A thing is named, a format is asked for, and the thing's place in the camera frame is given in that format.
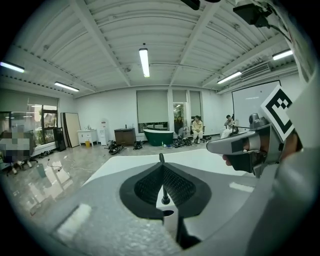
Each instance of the green bathtub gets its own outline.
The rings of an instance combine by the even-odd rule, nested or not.
[[[144,129],[143,131],[148,142],[154,147],[162,146],[162,142],[163,144],[166,144],[166,145],[173,144],[173,138],[174,138],[173,131],[150,130],[150,129]]]

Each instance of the floor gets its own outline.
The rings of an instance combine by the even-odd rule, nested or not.
[[[140,150],[133,150],[132,146],[128,146],[116,156],[169,154],[205,148],[206,144],[202,142],[196,146],[172,149],[146,143]],[[1,178],[12,197],[12,203],[20,213],[38,223],[52,205],[77,191],[112,157],[104,146],[86,148],[81,145],[37,159],[39,164],[33,162],[32,168],[25,165],[24,170],[17,169],[16,175],[12,171],[3,171]]]

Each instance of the ceiling light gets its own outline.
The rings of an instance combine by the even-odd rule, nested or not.
[[[279,60],[281,58],[287,57],[287,56],[292,55],[292,54],[294,54],[292,52],[292,50],[285,50],[285,51],[279,52],[279,53],[277,53],[275,55],[272,55],[272,57],[273,57],[273,60],[276,61],[276,60]]]
[[[228,80],[230,80],[230,79],[232,79],[232,78],[235,78],[235,77],[237,77],[237,76],[240,76],[241,74],[242,74],[242,73],[238,71],[237,73],[231,74],[231,75],[227,76],[226,78],[218,81],[217,83],[218,83],[218,84],[222,84],[222,83],[224,83],[224,82],[226,82],[226,81],[228,81]]]
[[[74,87],[72,87],[70,85],[66,85],[66,84],[60,83],[60,82],[55,82],[54,85],[66,88],[66,89],[71,90],[71,91],[79,92],[79,89],[74,88]]]
[[[139,49],[139,54],[140,54],[141,65],[143,69],[143,75],[145,78],[149,78],[150,71],[149,71],[148,49],[147,48]]]
[[[0,66],[11,69],[11,70],[15,70],[21,73],[25,72],[25,69],[22,66],[17,66],[8,62],[0,62]]]

